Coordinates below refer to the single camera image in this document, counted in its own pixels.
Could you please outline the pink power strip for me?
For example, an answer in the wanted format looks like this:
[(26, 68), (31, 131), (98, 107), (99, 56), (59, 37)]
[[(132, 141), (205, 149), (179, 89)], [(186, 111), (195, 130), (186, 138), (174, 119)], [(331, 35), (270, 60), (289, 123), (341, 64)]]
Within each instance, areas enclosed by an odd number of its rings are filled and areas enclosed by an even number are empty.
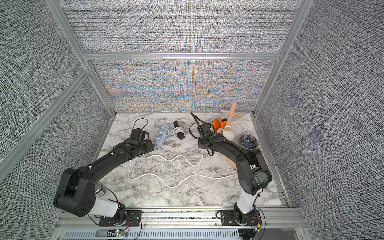
[(237, 166), (236, 166), (236, 163), (233, 162), (231, 159), (229, 159), (228, 157), (225, 157), (225, 159), (235, 168), (237, 169)]

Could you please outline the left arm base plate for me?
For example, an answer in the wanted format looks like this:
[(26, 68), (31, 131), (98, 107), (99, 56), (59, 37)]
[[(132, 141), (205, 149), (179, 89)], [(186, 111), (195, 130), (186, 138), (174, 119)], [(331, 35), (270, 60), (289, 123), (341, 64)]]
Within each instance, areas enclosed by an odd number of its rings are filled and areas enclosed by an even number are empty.
[(99, 226), (101, 227), (139, 227), (142, 218), (142, 211), (140, 210), (125, 210), (117, 213), (113, 218), (102, 217), (99, 219)]

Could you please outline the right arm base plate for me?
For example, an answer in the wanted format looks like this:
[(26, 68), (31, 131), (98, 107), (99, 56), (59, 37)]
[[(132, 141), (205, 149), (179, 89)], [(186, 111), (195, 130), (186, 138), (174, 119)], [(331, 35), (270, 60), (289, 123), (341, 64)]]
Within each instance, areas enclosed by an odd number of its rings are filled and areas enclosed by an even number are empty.
[(223, 226), (257, 226), (263, 223), (258, 210), (243, 214), (240, 210), (220, 210), (219, 219)]

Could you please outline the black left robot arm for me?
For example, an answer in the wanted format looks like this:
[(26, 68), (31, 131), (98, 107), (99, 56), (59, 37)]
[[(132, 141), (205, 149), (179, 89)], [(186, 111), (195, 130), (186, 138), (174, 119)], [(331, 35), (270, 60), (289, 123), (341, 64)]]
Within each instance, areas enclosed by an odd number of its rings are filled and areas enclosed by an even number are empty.
[(54, 206), (78, 217), (94, 215), (119, 223), (125, 221), (125, 205), (119, 200), (100, 199), (95, 185), (118, 166), (152, 152), (154, 147), (149, 135), (139, 128), (133, 129), (128, 139), (103, 157), (79, 169), (65, 170), (54, 197)]

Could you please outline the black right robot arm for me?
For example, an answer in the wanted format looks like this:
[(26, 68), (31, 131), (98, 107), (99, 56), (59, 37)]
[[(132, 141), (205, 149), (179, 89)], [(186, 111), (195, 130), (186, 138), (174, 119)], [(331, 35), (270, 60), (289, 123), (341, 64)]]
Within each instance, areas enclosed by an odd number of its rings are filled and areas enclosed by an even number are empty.
[(242, 187), (240, 198), (234, 205), (234, 214), (239, 223), (256, 216), (255, 202), (260, 193), (273, 180), (272, 173), (261, 151), (244, 149), (224, 137), (223, 134), (216, 133), (212, 124), (207, 123), (191, 113), (194, 124), (197, 125), (198, 147), (206, 149), (212, 156), (218, 152), (232, 161), (237, 170), (237, 176)]

